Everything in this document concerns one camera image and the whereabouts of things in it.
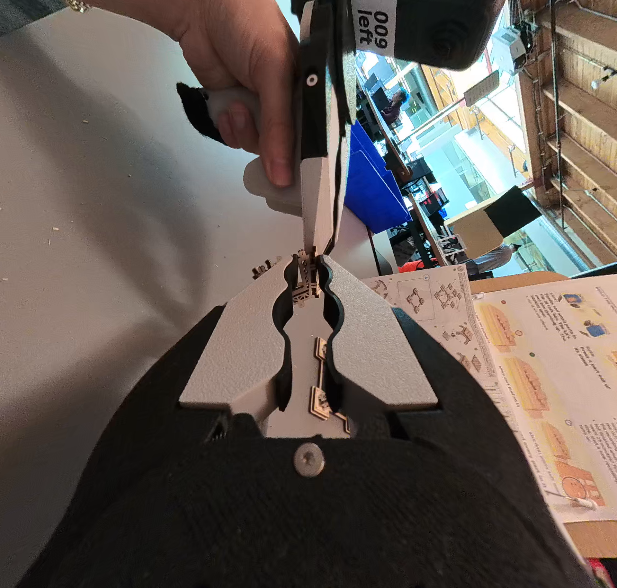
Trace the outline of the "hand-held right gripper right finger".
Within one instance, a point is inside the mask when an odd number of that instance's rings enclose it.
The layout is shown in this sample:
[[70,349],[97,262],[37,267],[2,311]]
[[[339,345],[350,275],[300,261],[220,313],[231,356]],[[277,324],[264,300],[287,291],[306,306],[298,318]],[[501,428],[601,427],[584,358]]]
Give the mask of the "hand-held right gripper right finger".
[[326,398],[353,435],[376,418],[426,411],[438,399],[395,310],[327,255],[319,257],[326,348]]

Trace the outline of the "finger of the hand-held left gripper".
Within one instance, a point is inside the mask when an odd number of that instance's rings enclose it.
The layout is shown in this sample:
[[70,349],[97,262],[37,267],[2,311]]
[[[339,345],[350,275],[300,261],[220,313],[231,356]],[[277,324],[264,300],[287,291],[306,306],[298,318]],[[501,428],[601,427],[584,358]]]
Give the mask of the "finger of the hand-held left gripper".
[[335,248],[341,230],[344,199],[347,191],[349,163],[351,156],[351,129],[356,120],[357,77],[354,60],[343,61],[341,82],[333,87],[332,99],[335,102],[335,180],[333,199],[333,231],[324,254],[330,254]]
[[329,158],[300,162],[304,250],[324,254],[335,234],[335,169]]

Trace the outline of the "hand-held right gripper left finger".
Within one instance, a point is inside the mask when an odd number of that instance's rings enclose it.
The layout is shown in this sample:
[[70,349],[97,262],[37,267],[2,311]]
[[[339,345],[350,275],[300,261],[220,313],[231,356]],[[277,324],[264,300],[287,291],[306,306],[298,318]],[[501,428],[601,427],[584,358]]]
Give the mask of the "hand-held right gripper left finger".
[[298,255],[288,255],[224,306],[192,371],[180,406],[250,415],[263,435],[292,391],[291,343]]

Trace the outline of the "small wooden tower midsection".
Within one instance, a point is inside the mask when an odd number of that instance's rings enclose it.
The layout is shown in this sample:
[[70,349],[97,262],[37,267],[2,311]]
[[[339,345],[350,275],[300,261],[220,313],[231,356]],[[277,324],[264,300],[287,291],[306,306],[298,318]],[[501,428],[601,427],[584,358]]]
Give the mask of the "small wooden tower midsection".
[[[317,254],[318,249],[315,246],[309,252],[305,250],[299,250],[297,252],[297,283],[295,289],[292,291],[292,300],[295,307],[304,308],[309,300],[320,298],[321,289],[317,268]],[[276,256],[252,268],[253,280],[257,280],[258,277],[265,274],[281,261],[282,257]]]

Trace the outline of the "person's left hand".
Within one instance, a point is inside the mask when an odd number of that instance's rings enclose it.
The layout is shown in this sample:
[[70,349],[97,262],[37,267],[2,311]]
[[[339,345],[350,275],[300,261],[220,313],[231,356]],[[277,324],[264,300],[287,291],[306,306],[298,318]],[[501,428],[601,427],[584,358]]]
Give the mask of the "person's left hand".
[[260,102],[260,124],[240,101],[215,120],[225,143],[259,154],[271,183],[293,181],[297,40],[275,0],[81,0],[144,22],[177,41],[200,84],[240,86]]

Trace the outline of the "blue storage bin white label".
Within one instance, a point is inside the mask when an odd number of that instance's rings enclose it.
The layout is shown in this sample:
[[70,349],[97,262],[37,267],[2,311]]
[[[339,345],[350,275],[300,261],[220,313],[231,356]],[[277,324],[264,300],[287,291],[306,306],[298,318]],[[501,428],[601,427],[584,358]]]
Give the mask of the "blue storage bin white label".
[[394,175],[363,150],[351,154],[344,203],[373,233],[411,220]]

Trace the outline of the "wooden tower base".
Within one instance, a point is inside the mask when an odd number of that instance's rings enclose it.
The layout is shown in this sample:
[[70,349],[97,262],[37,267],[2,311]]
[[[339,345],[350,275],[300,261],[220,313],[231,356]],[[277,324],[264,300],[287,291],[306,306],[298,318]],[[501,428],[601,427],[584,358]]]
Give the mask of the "wooden tower base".
[[351,437],[351,423],[348,417],[340,412],[334,412],[329,405],[326,390],[326,351],[327,342],[321,337],[315,337],[314,343],[314,357],[318,362],[317,383],[310,388],[310,399],[308,410],[311,415],[318,418],[321,421],[328,421],[330,416],[337,417],[343,426],[343,433],[348,438]]

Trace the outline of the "hanging sign board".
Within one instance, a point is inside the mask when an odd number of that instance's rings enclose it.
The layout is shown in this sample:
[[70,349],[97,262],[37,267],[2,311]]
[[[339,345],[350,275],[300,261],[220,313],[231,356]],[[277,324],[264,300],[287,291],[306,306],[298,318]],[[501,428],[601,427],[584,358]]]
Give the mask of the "hanging sign board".
[[499,88],[500,72],[498,69],[492,71],[482,80],[472,85],[463,94],[465,106],[470,108],[477,104],[479,100],[486,98]]

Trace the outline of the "black crate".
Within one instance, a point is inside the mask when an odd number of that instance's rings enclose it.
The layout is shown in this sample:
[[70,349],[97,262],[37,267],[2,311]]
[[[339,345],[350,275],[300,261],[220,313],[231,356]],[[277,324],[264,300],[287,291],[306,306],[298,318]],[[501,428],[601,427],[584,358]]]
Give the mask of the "black crate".
[[445,192],[440,187],[434,191],[432,191],[428,196],[426,196],[423,200],[419,202],[419,207],[423,210],[423,212],[427,216],[431,216],[434,214],[440,215],[441,210],[449,204],[449,199],[447,198]]

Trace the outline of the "cardboard box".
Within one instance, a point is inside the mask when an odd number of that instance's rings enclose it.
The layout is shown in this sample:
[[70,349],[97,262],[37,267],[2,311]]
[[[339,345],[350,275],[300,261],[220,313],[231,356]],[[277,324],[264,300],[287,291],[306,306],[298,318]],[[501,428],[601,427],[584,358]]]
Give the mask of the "cardboard box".
[[444,226],[459,236],[469,259],[478,259],[501,246],[504,236],[489,217],[486,208],[476,206],[446,219]]

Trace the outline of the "black foam panel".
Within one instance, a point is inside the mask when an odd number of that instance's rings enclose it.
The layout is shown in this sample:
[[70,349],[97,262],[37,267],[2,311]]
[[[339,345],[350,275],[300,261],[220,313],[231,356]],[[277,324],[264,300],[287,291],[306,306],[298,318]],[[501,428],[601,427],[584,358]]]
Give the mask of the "black foam panel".
[[503,238],[535,222],[542,215],[518,185],[493,199],[484,211]]

